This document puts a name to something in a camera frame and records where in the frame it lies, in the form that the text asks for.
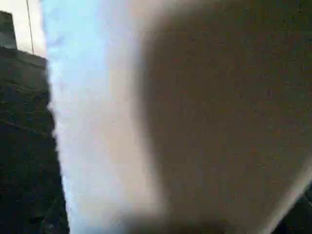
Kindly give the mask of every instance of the dark floor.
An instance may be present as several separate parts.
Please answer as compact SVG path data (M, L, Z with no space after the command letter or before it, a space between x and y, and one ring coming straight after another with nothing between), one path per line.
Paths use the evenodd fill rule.
M47 90L44 59L0 48L0 233L68 232Z

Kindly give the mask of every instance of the beige surface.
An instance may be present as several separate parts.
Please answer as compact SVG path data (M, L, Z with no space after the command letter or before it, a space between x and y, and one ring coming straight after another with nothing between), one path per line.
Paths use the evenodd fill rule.
M33 37L34 54L46 57L45 37L42 25L40 0L28 0L31 32Z
M295 4L132 2L136 73L111 65L113 99L129 114L104 130L117 165L145 163L120 170L129 197L155 205L140 187L153 175L159 219L270 233L312 177L311 25Z
M312 175L310 21L269 0L166 2L102 2L105 52L78 47L50 64L71 225L124 211L268 234ZM131 208L102 196L116 188L109 169Z

